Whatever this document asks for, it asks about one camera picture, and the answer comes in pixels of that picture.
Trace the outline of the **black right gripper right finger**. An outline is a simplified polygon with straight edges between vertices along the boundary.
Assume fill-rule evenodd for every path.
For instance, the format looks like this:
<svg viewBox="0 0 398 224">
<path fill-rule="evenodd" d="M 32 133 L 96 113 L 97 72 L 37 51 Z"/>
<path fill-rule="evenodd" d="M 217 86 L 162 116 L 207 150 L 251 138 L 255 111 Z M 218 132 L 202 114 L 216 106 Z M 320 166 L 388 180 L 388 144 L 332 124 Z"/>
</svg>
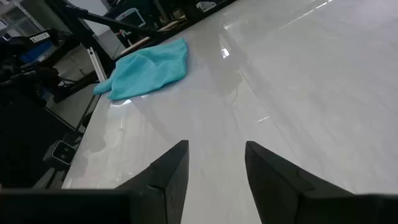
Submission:
<svg viewBox="0 0 398 224">
<path fill-rule="evenodd" d="M 246 142 L 244 160 L 262 224 L 296 224 L 300 203 L 307 198 L 353 195 L 255 141 Z"/>
</svg>

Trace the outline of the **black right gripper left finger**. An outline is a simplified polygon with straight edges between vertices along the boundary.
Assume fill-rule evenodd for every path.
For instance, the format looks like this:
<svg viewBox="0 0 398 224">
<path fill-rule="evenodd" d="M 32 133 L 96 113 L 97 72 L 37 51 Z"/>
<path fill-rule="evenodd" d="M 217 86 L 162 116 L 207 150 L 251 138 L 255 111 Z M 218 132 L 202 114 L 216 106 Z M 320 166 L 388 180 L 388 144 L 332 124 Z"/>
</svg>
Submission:
<svg viewBox="0 0 398 224">
<path fill-rule="evenodd" d="M 117 187 L 129 197 L 131 224 L 181 224 L 189 178 L 189 144 L 181 140 Z"/>
</svg>

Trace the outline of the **turquoise microfibre towel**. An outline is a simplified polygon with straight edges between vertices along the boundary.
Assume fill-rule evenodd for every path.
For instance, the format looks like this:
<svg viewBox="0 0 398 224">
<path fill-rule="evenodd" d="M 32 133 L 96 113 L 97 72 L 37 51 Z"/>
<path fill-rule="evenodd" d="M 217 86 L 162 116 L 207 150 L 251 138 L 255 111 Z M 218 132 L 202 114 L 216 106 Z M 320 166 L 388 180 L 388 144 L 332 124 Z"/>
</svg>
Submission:
<svg viewBox="0 0 398 224">
<path fill-rule="evenodd" d="M 148 94 L 185 78 L 187 58 L 184 39 L 140 49 L 119 59 L 111 76 L 97 84 L 93 93 L 109 93 L 109 100 Z"/>
</svg>

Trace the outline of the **wooden plank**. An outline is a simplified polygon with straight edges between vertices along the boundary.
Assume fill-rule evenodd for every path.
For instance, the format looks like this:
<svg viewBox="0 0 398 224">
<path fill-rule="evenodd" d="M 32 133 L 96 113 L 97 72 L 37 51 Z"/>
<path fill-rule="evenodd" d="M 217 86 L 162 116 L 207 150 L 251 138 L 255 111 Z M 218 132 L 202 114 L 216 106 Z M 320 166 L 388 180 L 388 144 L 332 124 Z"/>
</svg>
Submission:
<svg viewBox="0 0 398 224">
<path fill-rule="evenodd" d="M 169 30 L 172 30 L 174 27 L 178 27 L 179 25 L 184 24 L 185 22 L 186 22 L 186 20 L 182 20 L 182 19 L 181 20 L 177 20 L 177 21 L 173 21 L 173 22 L 167 24 L 166 26 L 158 29 L 157 31 L 158 32 L 167 32 Z"/>
<path fill-rule="evenodd" d="M 141 47 L 142 45 L 146 44 L 150 41 L 150 37 L 145 37 L 136 43 L 132 44 L 128 48 L 124 49 L 119 55 L 122 56 L 123 54 L 128 54 L 129 52 L 136 50 L 137 48 Z"/>
</svg>

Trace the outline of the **white-framed screen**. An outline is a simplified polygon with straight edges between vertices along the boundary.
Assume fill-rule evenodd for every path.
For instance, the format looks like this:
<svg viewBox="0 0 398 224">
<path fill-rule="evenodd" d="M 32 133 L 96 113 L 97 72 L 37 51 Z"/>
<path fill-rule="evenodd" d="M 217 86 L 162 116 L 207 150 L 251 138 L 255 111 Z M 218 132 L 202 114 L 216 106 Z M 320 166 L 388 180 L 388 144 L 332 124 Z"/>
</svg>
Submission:
<svg viewBox="0 0 398 224">
<path fill-rule="evenodd" d="M 116 17 L 116 20 L 138 27 L 144 27 L 146 25 L 146 21 L 141 16 L 139 10 L 135 7 L 122 12 L 118 17 Z"/>
</svg>

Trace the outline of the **silver aluminium profile post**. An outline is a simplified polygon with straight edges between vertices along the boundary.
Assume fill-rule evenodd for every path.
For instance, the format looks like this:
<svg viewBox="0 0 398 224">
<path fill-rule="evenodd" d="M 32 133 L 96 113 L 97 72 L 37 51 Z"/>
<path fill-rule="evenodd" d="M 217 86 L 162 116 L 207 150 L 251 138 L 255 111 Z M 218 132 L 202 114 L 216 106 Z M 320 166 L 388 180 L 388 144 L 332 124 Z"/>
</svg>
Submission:
<svg viewBox="0 0 398 224">
<path fill-rule="evenodd" d="M 104 68 L 101 64 L 100 58 L 98 57 L 97 53 L 95 50 L 90 47 L 87 49 L 88 55 L 90 56 L 90 60 L 93 64 L 93 67 L 95 69 L 95 72 L 97 74 L 99 82 L 105 82 L 107 80 L 106 74 L 104 72 Z"/>
</svg>

